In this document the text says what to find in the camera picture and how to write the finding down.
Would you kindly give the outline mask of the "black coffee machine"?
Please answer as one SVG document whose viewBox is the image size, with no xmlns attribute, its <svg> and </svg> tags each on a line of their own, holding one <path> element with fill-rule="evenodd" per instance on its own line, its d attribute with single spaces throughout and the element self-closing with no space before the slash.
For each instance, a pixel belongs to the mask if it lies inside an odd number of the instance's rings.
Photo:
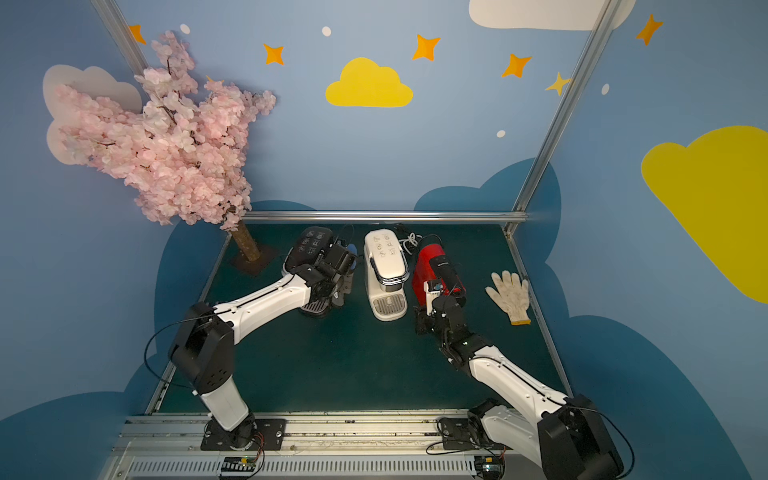
<svg viewBox="0 0 768 480">
<path fill-rule="evenodd" d="M 349 243 L 329 228 L 308 227 L 296 240 L 284 261 L 284 286 L 291 292 L 298 292 L 297 307 L 307 316 L 322 318 L 333 309 L 341 307 L 331 306 L 329 301 L 318 299 L 314 293 L 314 287 L 323 279 L 323 275 L 316 270 L 316 264 L 335 242 Z"/>
</svg>

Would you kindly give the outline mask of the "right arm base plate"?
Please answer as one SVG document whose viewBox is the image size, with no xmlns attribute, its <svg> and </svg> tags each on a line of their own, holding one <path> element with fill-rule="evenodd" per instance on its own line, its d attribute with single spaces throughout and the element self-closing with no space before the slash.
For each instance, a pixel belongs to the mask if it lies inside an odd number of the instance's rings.
<svg viewBox="0 0 768 480">
<path fill-rule="evenodd" d="M 476 418 L 449 418 L 437 420 L 444 450 L 491 450 L 502 451 L 505 446 L 493 442 Z"/>
</svg>

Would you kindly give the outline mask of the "red coffee machine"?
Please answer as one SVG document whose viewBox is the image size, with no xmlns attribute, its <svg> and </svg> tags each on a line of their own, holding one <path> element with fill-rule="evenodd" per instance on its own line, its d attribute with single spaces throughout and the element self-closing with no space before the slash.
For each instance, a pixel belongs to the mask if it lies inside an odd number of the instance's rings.
<svg viewBox="0 0 768 480">
<path fill-rule="evenodd" d="M 427 304 L 424 284 L 438 281 L 442 285 L 442 294 L 453 296 L 459 305 L 466 304 L 466 289 L 452 263 L 440 243 L 426 243 L 420 247 L 416 256 L 412 288 L 420 307 Z"/>
</svg>

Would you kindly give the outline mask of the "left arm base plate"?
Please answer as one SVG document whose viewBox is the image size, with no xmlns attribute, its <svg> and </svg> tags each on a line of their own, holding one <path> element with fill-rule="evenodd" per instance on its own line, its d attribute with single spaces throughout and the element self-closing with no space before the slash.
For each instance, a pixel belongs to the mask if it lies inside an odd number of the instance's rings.
<svg viewBox="0 0 768 480">
<path fill-rule="evenodd" d="M 282 447 L 287 420 L 254 418 L 249 415 L 232 431 L 225 430 L 217 420 L 205 426 L 200 445 L 202 451 L 278 451 Z"/>
</svg>

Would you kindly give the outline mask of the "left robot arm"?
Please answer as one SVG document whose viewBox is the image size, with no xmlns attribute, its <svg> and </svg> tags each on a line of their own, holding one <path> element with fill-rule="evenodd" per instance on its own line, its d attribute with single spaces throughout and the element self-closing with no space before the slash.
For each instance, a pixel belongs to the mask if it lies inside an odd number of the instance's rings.
<svg viewBox="0 0 768 480">
<path fill-rule="evenodd" d="M 236 346 L 287 312 L 332 300 L 353 270 L 357 249 L 333 240 L 311 256 L 292 252 L 288 258 L 298 263 L 274 283 L 235 300 L 191 307 L 169 349 L 170 362 L 206 406 L 213 425 L 238 440 L 250 434 L 252 421 L 234 380 Z"/>
</svg>

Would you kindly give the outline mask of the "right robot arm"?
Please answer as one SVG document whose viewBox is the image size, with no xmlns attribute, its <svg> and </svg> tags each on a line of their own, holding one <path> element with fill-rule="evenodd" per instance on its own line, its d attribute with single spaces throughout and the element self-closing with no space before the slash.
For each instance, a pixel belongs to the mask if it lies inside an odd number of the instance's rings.
<svg viewBox="0 0 768 480">
<path fill-rule="evenodd" d="M 524 456 L 548 479 L 618 479 L 625 473 L 609 422 L 594 403 L 538 381 L 472 332 L 456 297 L 428 300 L 417 317 L 417 332 L 433 334 L 454 368 L 506 402 L 491 402 L 474 413 L 488 441 Z"/>
</svg>

